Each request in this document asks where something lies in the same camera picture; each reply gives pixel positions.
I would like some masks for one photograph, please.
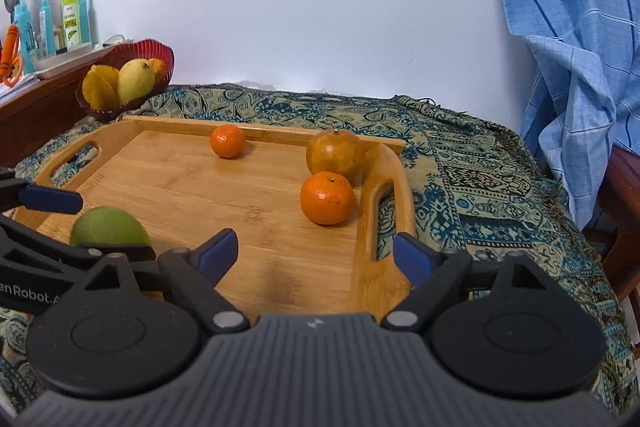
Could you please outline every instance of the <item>paisley tablecloth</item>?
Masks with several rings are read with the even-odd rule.
[[[327,94],[267,92],[236,85],[172,86],[135,114],[304,128],[345,128],[406,140],[402,163],[414,191],[417,232],[435,249],[464,248],[476,259],[501,259],[523,251],[551,274],[591,315],[609,349],[592,393],[619,414],[638,397],[638,382],[624,318],[599,258],[575,228],[558,182],[545,178],[515,133],[441,108],[431,100],[389,100]],[[55,152],[99,127],[86,118],[17,166],[33,178]],[[62,185],[95,150],[85,149],[54,176]],[[394,204],[380,208],[379,256],[388,254]],[[0,315],[0,403],[22,410],[40,392],[25,358],[27,320]]]

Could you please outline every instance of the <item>blue plaid cloth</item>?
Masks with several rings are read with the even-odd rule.
[[[521,136],[580,229],[616,145],[640,152],[640,0],[503,0],[538,65]]]

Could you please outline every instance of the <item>bamboo tray surface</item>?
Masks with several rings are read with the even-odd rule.
[[[98,154],[63,188],[77,190],[84,211],[108,205],[135,216],[156,253],[194,248],[220,229],[238,234],[239,257],[216,289],[252,321],[263,312],[368,311],[376,318],[401,301],[409,283],[391,256],[376,261],[378,204],[394,190],[396,229],[415,235],[411,188],[397,153],[402,140],[361,136],[367,150],[358,209],[348,222],[321,227],[300,210],[310,176],[305,148],[317,131],[237,124],[247,139],[239,158],[211,150],[224,122],[126,116],[70,144],[34,180],[51,175],[79,150]],[[67,242],[78,216],[20,207],[15,219]]]

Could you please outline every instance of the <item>yellow-green spray bottle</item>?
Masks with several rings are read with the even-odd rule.
[[[62,25],[66,48],[71,49],[81,42],[78,19],[78,0],[62,0]]]

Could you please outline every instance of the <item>fruit bowl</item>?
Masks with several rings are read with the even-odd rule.
[[[115,120],[123,112],[139,108],[146,100],[150,99],[153,95],[160,94],[167,88],[171,81],[171,76],[174,74],[174,51],[158,41],[147,39],[129,44],[118,44],[104,55],[104,57],[97,60],[95,64],[103,64],[120,69],[124,64],[134,58],[159,58],[166,65],[166,74],[162,80],[154,86],[154,89],[152,89],[150,93],[131,100],[116,109],[107,111],[98,111],[89,106],[89,103],[82,95],[82,82],[80,82],[76,88],[76,100],[78,100],[80,107],[82,107],[87,115],[94,117],[95,120],[100,122]]]

